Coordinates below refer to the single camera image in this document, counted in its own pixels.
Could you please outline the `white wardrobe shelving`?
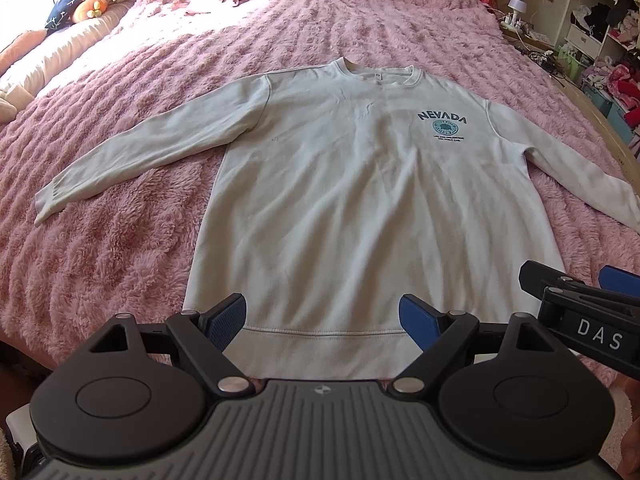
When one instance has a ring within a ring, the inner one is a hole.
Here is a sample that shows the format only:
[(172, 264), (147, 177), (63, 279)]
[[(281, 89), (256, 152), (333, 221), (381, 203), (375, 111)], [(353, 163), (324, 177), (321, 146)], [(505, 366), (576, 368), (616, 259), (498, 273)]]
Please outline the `white wardrobe shelving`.
[(638, 51), (639, 0), (567, 0), (559, 59), (571, 80), (595, 62), (614, 65)]

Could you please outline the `navy floral cushion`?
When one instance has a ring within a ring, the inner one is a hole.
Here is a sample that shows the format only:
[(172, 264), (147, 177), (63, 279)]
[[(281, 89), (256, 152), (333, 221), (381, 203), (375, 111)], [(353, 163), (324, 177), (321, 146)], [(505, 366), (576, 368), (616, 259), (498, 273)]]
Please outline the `navy floral cushion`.
[(73, 13), (86, 0), (58, 0), (49, 14), (44, 29), (48, 34), (69, 25)]

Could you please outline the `white table lamp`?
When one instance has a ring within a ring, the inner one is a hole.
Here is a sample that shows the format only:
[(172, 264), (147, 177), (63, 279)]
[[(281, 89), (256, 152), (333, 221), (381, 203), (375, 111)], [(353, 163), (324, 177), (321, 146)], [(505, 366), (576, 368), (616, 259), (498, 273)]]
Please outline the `white table lamp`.
[(510, 0), (509, 12), (503, 17), (501, 25), (507, 29), (518, 32), (521, 27), (521, 17), (527, 11), (527, 3), (524, 0)]

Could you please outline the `white Nevada sweatshirt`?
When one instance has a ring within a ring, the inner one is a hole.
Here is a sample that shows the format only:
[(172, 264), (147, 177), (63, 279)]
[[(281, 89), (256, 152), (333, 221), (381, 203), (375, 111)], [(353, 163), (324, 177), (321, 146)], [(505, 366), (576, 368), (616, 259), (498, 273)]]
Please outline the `white Nevada sweatshirt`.
[(486, 322), (536, 312), (521, 265), (563, 261), (530, 166), (639, 225), (627, 182), (512, 108), (344, 58), (232, 81), (112, 136), (38, 192), (37, 217), (217, 146), (184, 306), (242, 294), (227, 353), (256, 378), (396, 375), (418, 353), (405, 294)]

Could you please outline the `orange plush toy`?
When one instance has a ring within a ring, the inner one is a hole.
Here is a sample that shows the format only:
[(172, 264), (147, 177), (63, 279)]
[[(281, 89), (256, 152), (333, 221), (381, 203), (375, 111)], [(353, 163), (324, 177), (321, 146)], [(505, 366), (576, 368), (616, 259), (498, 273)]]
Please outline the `orange plush toy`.
[(107, 0), (84, 0), (73, 10), (72, 22), (78, 24), (92, 18), (99, 18), (107, 9)]

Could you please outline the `wooden bedside table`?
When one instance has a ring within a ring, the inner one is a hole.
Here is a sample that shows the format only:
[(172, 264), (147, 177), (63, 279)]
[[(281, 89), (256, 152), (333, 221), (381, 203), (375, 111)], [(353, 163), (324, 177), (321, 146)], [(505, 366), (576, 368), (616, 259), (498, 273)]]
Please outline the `wooden bedside table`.
[(525, 35), (524, 32), (519, 32), (516, 29), (504, 26), (503, 23), (500, 23), (500, 30), (506, 42), (516, 50), (522, 52), (556, 53), (555, 46), (552, 46), (552, 44), (529, 37)]

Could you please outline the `pile of clothes in wardrobe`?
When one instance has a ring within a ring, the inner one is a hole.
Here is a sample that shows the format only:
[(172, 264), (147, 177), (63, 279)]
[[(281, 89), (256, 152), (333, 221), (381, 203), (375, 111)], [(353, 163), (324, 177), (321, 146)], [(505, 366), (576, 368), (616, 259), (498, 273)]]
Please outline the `pile of clothes in wardrobe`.
[(623, 120), (632, 130), (639, 130), (639, 72), (628, 62), (614, 63), (608, 56), (597, 60), (582, 73), (582, 84), (604, 91), (623, 109)]

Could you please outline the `cream side mattress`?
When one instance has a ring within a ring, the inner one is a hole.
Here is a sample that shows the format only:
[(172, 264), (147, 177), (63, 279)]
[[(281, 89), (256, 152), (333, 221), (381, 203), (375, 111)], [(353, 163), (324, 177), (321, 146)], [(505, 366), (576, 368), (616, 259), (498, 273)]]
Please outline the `cream side mattress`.
[(100, 18), (54, 32), (1, 72), (1, 125), (12, 122), (55, 76), (114, 30), (133, 4), (115, 3)]

